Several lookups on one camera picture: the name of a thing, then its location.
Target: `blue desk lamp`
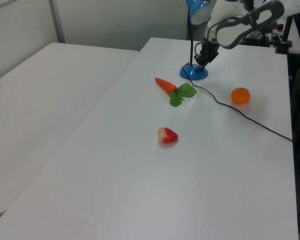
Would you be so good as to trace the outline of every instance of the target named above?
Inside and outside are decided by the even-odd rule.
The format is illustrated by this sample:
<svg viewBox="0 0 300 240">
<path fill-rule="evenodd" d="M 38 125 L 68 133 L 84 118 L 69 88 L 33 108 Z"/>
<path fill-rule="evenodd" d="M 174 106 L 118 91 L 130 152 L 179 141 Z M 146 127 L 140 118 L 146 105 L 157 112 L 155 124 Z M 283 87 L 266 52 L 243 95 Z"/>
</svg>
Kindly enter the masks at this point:
<svg viewBox="0 0 300 240">
<path fill-rule="evenodd" d="M 186 0 L 186 3 L 190 8 L 187 17 L 187 24 L 188 24 L 188 28 L 190 32 L 190 40 L 191 40 L 190 64 L 185 65 L 180 70 L 180 76 L 188 80 L 189 77 L 191 78 L 191 80 L 200 80 L 208 76 L 208 71 L 207 69 L 204 69 L 203 71 L 199 71 L 200 66 L 198 64 L 192 64 L 194 40 L 191 33 L 190 23 L 192 23 L 193 25 L 199 25 L 204 22 L 207 22 L 211 16 L 211 12 L 214 6 L 210 2 L 204 0 Z"/>
</svg>

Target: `green leaf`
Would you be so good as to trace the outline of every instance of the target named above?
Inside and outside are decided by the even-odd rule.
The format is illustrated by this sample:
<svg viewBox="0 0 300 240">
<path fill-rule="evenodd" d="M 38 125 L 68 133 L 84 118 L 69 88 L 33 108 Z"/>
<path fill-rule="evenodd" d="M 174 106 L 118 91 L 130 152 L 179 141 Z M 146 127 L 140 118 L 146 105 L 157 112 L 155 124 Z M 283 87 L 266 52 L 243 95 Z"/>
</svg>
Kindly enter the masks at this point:
<svg viewBox="0 0 300 240">
<path fill-rule="evenodd" d="M 184 101 L 184 99 L 182 97 L 180 97 L 175 91 L 173 91 L 170 94 L 170 104 L 174 107 L 178 107 L 179 105 L 182 104 L 182 101 Z"/>
<path fill-rule="evenodd" d="M 176 93 L 180 97 L 192 98 L 194 95 L 196 95 L 197 90 L 189 83 L 184 83 L 176 89 Z"/>
</svg>

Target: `white wall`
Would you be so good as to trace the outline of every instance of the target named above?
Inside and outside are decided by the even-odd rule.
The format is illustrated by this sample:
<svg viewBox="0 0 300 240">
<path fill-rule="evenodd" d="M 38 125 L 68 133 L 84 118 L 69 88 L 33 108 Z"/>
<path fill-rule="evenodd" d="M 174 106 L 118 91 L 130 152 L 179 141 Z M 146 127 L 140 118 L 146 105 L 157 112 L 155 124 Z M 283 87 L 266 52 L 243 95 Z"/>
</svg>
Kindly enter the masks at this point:
<svg viewBox="0 0 300 240">
<path fill-rule="evenodd" d="M 0 77 L 53 42 L 48 0 L 18 0 L 0 8 Z"/>
<path fill-rule="evenodd" d="M 55 0 L 67 44 L 140 50 L 151 37 L 186 39 L 186 0 Z"/>
</svg>

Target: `red strawberry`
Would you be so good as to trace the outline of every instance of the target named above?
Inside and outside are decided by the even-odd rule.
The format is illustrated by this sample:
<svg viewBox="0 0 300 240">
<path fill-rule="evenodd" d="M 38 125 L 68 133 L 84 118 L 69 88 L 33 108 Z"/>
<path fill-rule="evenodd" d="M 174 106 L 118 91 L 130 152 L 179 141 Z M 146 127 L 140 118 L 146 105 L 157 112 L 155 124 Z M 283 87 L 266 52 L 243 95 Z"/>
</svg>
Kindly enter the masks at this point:
<svg viewBox="0 0 300 240">
<path fill-rule="evenodd" d="M 170 128 L 161 127 L 158 130 L 158 140 L 163 144 L 173 143 L 178 140 L 178 134 L 176 134 Z"/>
</svg>

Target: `lamp shade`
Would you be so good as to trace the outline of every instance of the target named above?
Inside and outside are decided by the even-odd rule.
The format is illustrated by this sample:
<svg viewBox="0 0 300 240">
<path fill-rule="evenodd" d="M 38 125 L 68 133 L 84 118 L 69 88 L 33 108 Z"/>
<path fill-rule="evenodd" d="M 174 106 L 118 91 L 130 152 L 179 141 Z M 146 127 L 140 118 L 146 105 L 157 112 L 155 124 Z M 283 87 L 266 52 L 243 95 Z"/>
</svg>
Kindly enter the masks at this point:
<svg viewBox="0 0 300 240">
<path fill-rule="evenodd" d="M 186 0 L 190 8 L 190 22 L 193 25 L 199 25 L 207 22 L 211 16 L 214 6 L 203 0 Z"/>
</svg>

